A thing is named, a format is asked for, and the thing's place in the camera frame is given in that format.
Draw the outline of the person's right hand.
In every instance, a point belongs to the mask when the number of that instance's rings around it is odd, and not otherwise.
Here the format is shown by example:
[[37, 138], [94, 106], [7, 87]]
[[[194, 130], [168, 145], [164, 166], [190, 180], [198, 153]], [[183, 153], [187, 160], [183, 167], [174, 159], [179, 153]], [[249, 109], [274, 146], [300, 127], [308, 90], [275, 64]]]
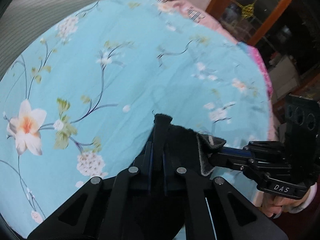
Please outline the person's right hand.
[[283, 212], [299, 213], [311, 204], [316, 193], [317, 183], [311, 186], [304, 197], [300, 200], [276, 196], [270, 193], [264, 193], [260, 211], [269, 218], [274, 216], [279, 217]]

